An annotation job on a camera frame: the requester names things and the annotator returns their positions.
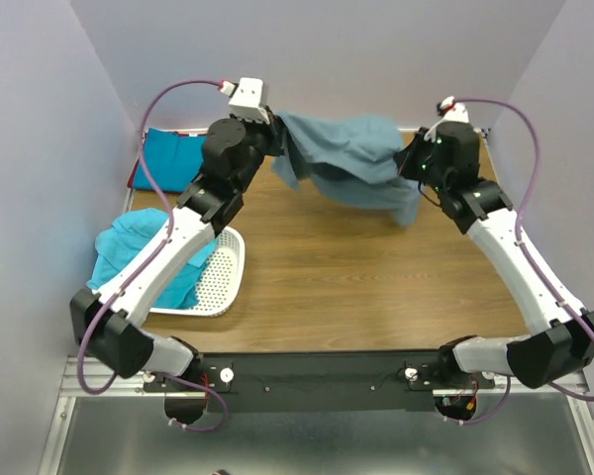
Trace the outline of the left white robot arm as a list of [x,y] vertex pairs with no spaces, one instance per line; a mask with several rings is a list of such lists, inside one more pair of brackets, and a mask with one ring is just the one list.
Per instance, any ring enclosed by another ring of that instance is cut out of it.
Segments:
[[70,302],[78,355],[91,355],[114,375],[165,373],[179,391],[200,376],[197,351],[173,337],[143,331],[155,300],[182,267],[213,241],[244,205],[244,194],[266,156],[282,154],[281,125],[230,117],[211,125],[200,173],[172,206],[167,222],[133,261],[96,291]]

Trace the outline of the grey-blue t shirt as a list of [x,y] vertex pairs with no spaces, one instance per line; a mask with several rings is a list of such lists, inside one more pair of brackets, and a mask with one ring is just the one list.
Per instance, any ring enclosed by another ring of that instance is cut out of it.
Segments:
[[272,171],[291,189],[311,181],[324,197],[342,205],[387,211],[395,223],[416,222],[418,183],[398,174],[394,154],[404,148],[401,132],[385,117],[363,115],[340,121],[280,112],[284,153]]

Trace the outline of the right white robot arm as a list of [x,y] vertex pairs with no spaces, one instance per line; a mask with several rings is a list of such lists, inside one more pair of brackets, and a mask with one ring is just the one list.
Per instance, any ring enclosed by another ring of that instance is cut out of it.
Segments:
[[434,190],[438,205],[486,256],[509,289],[527,334],[465,336],[441,347],[436,375],[455,388],[471,373],[493,372],[537,389],[594,359],[594,310],[553,275],[525,233],[500,185],[479,174],[481,140],[463,122],[418,129],[394,156],[399,174]]

